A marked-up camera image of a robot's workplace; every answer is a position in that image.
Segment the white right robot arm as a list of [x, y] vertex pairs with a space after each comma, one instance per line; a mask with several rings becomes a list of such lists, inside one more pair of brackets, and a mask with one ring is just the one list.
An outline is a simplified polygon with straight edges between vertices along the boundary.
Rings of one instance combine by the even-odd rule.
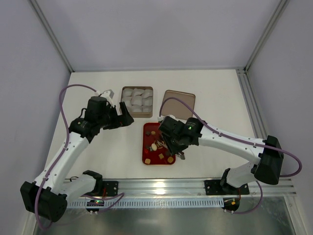
[[182, 155], [191, 145], [213, 147], [239, 156], [247, 163], [224, 171], [220, 185], [231, 194], [241, 186], [254, 181], [277, 185], [284, 154], [279, 140], [274, 136], [264, 139], [248, 138], [225, 132], [197, 118], [186, 122], [171, 116], [159, 117], [159, 131], [172, 155]]

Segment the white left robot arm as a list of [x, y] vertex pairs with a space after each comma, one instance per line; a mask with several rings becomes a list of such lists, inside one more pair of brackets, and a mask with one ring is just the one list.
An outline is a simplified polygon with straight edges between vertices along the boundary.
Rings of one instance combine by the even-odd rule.
[[64, 183], [64, 179], [101, 130], [117, 129], [134, 122], [126, 104], [120, 102], [119, 105], [121, 114], [105, 97], [93, 96], [88, 100], [84, 116], [71, 122], [64, 144], [50, 164], [32, 183], [22, 184], [20, 192], [27, 211], [57, 222], [68, 204], [84, 194], [101, 192], [102, 175], [94, 171], [86, 170], [70, 183]]

